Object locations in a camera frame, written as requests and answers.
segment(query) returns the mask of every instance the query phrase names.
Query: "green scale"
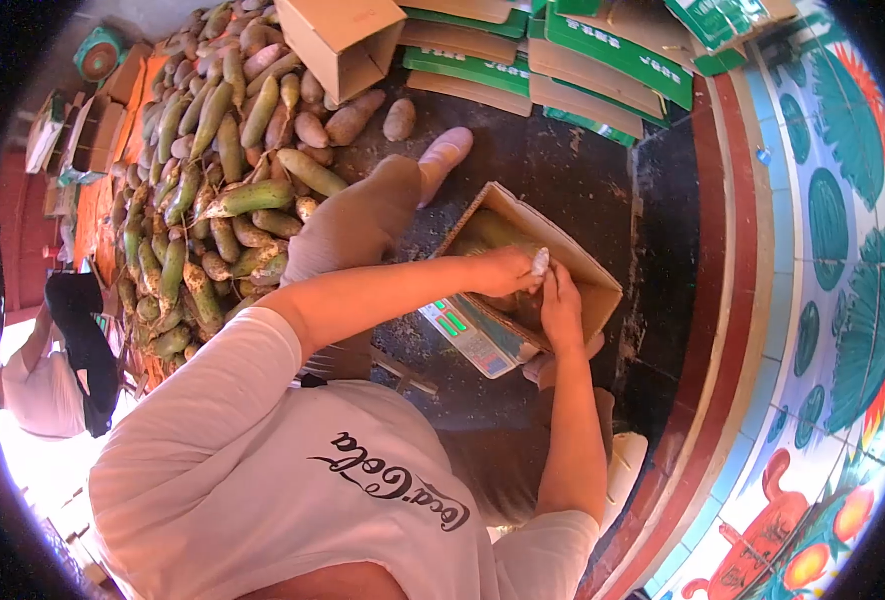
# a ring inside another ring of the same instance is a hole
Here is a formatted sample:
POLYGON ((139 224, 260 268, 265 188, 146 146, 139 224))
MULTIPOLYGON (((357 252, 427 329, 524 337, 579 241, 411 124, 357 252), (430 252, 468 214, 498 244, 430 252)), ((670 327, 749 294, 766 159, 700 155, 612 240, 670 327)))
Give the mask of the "green scale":
POLYGON ((506 375, 539 351, 459 294, 426 304, 419 313, 489 379, 506 375))

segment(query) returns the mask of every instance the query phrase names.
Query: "sweet potato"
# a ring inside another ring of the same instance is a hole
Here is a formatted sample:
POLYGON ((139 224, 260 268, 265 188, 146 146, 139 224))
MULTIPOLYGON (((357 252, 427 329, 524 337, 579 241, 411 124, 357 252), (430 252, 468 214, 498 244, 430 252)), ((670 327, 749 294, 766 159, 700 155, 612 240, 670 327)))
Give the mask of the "sweet potato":
POLYGON ((295 115, 293 124, 295 134, 303 143, 313 148, 328 148, 329 136, 319 117, 309 112, 301 112, 295 115))
POLYGON ((386 92, 381 89, 371 89, 358 99, 350 102, 346 107, 340 108, 332 115, 325 124, 326 133, 329 134, 329 144, 332 146, 349 146, 366 128, 373 114, 386 100, 386 92))
POLYGON ((383 122, 383 136, 390 142, 399 142, 412 135, 416 126, 416 107, 409 98, 400 98, 388 108, 383 122))

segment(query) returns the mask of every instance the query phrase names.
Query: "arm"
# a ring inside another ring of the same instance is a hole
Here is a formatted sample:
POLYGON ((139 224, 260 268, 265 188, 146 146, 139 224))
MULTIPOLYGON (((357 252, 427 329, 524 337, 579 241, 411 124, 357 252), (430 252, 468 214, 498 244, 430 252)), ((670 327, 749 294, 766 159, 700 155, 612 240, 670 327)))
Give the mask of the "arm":
POLYGON ((514 246, 478 256, 444 256, 337 270, 260 299, 289 323, 305 361, 317 350, 460 292, 504 296, 536 285, 532 260, 514 246))
POLYGON ((558 264, 547 271, 543 290, 542 324, 556 354, 556 393, 535 514, 579 510, 601 524, 608 464, 583 345, 580 295, 558 264))
POLYGON ((48 346, 52 346, 50 341, 52 328, 53 317, 49 314, 49 308, 43 303, 35 315, 35 326, 32 328, 32 333, 28 334, 26 342, 17 350, 17 353, 22 356, 23 364, 26 365, 27 373, 32 373, 36 369, 43 351, 48 346))

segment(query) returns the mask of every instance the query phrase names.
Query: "tiled wall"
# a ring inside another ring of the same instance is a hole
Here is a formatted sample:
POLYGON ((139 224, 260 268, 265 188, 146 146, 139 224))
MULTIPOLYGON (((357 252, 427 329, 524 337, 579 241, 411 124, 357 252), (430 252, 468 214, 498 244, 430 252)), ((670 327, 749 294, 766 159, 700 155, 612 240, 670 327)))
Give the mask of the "tiled wall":
POLYGON ((881 517, 885 99, 832 13, 797 6, 746 69, 775 238, 762 365, 709 498, 645 584, 657 600, 820 597, 881 517))

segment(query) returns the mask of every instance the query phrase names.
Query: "pile of vegetables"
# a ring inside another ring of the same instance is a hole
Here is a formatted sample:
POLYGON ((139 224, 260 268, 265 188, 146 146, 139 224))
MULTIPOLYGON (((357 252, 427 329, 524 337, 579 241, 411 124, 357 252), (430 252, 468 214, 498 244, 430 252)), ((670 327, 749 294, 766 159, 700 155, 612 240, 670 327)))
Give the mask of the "pile of vegetables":
MULTIPOLYGON (((329 170, 382 106, 331 101, 287 47, 271 0, 193 10, 142 106, 143 150, 113 165, 111 222, 128 342, 168 377, 243 308, 280 285, 288 239, 347 187, 329 170)), ((408 138, 397 100, 383 126, 408 138)))

